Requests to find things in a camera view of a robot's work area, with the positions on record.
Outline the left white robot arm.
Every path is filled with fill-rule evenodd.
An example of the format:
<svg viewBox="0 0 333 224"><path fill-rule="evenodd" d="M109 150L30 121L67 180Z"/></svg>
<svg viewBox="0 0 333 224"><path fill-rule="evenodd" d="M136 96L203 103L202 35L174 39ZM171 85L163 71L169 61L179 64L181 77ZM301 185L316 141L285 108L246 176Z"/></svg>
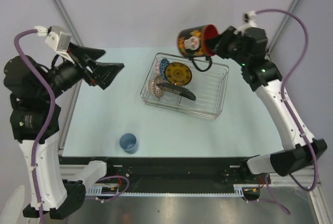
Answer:
<svg viewBox="0 0 333 224"><path fill-rule="evenodd" d="M9 60L4 68L4 85L10 90L12 114L10 123L14 138L24 154L29 171L32 198L24 208L26 218L49 214L51 219L64 220L76 212L85 200L86 190L101 179L110 182L115 176L107 159L90 160L87 166L69 179L62 179L58 157L58 118L60 106L54 106L48 118L50 87L61 96L79 81L106 89L124 68L122 63L102 63L102 49L70 44L69 60L47 68L32 60L43 77L33 74L20 56Z"/></svg>

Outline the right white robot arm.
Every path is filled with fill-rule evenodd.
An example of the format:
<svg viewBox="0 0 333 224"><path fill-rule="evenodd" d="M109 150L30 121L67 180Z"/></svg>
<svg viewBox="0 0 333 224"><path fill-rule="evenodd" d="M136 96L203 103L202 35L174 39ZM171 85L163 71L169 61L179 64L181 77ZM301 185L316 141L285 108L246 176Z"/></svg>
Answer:
<svg viewBox="0 0 333 224"><path fill-rule="evenodd" d="M281 90L283 77L277 66L266 58L265 31L249 27L241 32L229 27L204 43L209 51L241 66L243 79L268 110L283 146L282 151L245 160L240 170L241 179L252 183L262 173L287 176L314 165L327 149L327 143L316 139L305 127L287 92Z"/></svg>

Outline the yellow patterned round plate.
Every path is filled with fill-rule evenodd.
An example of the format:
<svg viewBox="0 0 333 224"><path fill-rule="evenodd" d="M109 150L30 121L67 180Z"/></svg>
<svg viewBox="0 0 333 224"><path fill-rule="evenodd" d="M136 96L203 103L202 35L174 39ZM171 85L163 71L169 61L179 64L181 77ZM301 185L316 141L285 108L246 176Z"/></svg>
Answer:
<svg viewBox="0 0 333 224"><path fill-rule="evenodd" d="M193 74L191 69L180 62L173 62L166 66L164 74L166 80L177 86L185 86L192 80Z"/></svg>

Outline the black floral square plate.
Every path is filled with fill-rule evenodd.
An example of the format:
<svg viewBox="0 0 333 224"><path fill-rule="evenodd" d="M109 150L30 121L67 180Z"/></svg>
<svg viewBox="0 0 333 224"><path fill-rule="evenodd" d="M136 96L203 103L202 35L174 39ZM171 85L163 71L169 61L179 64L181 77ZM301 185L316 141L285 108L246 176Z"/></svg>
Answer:
<svg viewBox="0 0 333 224"><path fill-rule="evenodd" d="M182 97L185 97L189 100L196 101L196 96L193 92L191 92L189 89L182 87L182 86L177 86L174 84L170 83L157 83L157 86L166 92L170 92L176 95L180 95Z"/></svg>

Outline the red and black mug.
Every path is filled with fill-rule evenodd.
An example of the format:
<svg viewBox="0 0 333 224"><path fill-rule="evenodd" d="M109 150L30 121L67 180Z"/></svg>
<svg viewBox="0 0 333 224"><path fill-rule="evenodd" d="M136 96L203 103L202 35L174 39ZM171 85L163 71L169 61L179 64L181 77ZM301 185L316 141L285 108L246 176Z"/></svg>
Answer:
<svg viewBox="0 0 333 224"><path fill-rule="evenodd" d="M177 36L177 48L180 54L189 59L199 72L206 72L212 66L211 57L215 55L213 48L206 43L207 40L218 37L217 28L212 25L202 25L181 30ZM197 66L195 58L205 57L208 67L201 69Z"/></svg>

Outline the blue triangle patterned bowl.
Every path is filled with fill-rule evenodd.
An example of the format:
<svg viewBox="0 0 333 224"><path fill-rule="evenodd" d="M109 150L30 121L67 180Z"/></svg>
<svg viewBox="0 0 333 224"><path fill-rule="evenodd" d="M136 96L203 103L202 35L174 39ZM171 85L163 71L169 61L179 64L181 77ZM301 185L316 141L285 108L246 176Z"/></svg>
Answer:
<svg viewBox="0 0 333 224"><path fill-rule="evenodd" d="M165 75L165 69L170 64L169 60L167 58L163 58L160 61L158 61L155 65L155 72L157 75L160 75L163 80L167 80L167 77Z"/></svg>

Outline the red patterned white bowl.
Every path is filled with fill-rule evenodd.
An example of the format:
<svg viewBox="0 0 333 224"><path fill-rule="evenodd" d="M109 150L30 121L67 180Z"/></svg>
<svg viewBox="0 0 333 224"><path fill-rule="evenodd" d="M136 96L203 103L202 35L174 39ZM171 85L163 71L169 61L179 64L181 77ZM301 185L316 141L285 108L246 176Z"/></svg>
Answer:
<svg viewBox="0 0 333 224"><path fill-rule="evenodd" d="M164 79L161 75L157 75L155 78L151 78L147 84L147 90L157 98L161 98L164 94L164 91L157 86L159 83L164 83Z"/></svg>

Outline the steel wire dish rack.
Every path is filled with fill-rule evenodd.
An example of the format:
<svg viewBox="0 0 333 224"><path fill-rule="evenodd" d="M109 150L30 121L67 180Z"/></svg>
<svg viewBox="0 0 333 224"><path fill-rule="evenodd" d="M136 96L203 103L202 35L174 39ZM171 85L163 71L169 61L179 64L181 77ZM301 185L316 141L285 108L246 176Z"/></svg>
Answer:
<svg viewBox="0 0 333 224"><path fill-rule="evenodd" d="M147 90L149 80L157 76L155 65L163 58L167 58L170 63L183 63L191 69L193 74L192 80L189 84L182 87L193 92L197 98L196 101L166 91L164 91L161 98L157 98ZM229 67L225 64L213 63L210 70L199 72L190 60L159 52L155 55L150 66L150 70L140 91L140 97L145 104L151 106L214 120L222 113L228 74Z"/></svg>

